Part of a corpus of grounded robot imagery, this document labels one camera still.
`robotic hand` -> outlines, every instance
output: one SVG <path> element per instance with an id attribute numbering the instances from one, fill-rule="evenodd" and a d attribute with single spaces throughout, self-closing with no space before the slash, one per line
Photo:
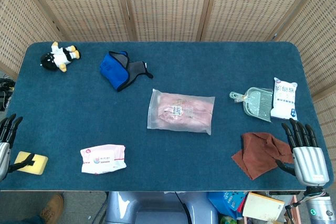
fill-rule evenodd
<path id="1" fill-rule="evenodd" d="M 300 201 L 286 206 L 288 216 L 294 223 L 290 209 L 306 202 L 312 224 L 336 224 L 330 197 L 322 187 L 329 181 L 329 175 L 326 160 L 322 149 L 318 147 L 315 133 L 308 124 L 304 127 L 293 119 L 290 119 L 290 123 L 293 133 L 286 123 L 283 123 L 282 127 L 286 131 L 295 167 L 288 167 L 280 160 L 276 162 L 282 170 L 296 176 L 307 190 Z"/>
<path id="2" fill-rule="evenodd" d="M 23 117 L 19 117 L 14 121 L 15 116 L 16 114 L 13 114 L 0 122 L 0 182 L 7 176 L 7 173 L 12 173 L 26 165 L 32 165 L 34 162 L 34 153 L 31 153 L 24 161 L 9 165 L 9 157 L 14 144 L 16 130 L 23 119 Z"/>

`dustpan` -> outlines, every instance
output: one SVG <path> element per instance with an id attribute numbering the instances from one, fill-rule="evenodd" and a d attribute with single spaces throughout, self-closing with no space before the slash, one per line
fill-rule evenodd
<path id="1" fill-rule="evenodd" d="M 243 102 L 244 112 L 255 118 L 271 122 L 272 89 L 249 88 L 245 94 L 230 93 L 235 102 Z"/>

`sponge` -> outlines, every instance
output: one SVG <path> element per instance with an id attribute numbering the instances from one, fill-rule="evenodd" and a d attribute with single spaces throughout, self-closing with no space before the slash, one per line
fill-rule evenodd
<path id="1" fill-rule="evenodd" d="M 17 154 L 14 164 L 24 161 L 29 154 L 29 152 L 19 152 L 19 154 Z M 44 168 L 46 167 L 48 157 L 35 154 L 35 156 L 33 157 L 33 161 L 35 161 L 33 165 L 26 165 L 19 170 L 25 173 L 41 175 L 44 171 Z"/>

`brown shoe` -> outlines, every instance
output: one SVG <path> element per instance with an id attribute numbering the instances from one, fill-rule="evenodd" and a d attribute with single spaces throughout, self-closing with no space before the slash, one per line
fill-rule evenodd
<path id="1" fill-rule="evenodd" d="M 62 215 L 64 200 L 62 195 L 55 194 L 47 203 L 46 207 L 41 211 L 40 216 L 46 224 L 56 224 Z"/>

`penguin plush toy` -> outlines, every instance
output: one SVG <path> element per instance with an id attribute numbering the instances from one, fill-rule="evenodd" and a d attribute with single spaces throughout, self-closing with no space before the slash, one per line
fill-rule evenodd
<path id="1" fill-rule="evenodd" d="M 79 59 L 80 53 L 75 46 L 66 48 L 58 48 L 58 43 L 54 42 L 51 46 L 51 52 L 41 56 L 41 66 L 49 69 L 60 69 L 62 72 L 67 71 L 67 64 L 71 63 L 73 59 Z"/>

